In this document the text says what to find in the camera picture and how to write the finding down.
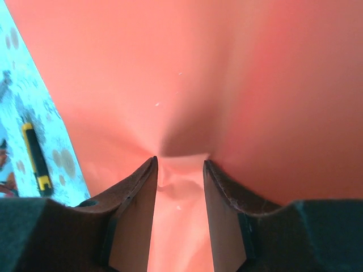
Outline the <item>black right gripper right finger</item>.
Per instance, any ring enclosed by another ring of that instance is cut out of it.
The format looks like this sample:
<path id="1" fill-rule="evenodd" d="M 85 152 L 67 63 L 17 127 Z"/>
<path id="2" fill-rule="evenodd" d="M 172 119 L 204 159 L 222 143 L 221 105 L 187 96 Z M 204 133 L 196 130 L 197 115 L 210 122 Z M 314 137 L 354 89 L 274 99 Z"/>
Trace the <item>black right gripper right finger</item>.
<path id="1" fill-rule="evenodd" d="M 203 166 L 215 271 L 361 271 L 362 200 L 270 202 Z"/>

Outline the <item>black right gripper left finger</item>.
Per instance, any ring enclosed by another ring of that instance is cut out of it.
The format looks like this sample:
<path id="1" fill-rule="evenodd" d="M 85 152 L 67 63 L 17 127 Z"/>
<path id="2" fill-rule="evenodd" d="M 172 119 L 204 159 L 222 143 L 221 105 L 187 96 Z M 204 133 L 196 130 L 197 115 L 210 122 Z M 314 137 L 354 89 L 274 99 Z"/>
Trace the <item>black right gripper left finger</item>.
<path id="1" fill-rule="evenodd" d="M 76 207 L 1 199 L 1 270 L 146 271 L 157 179 L 152 157 Z"/>

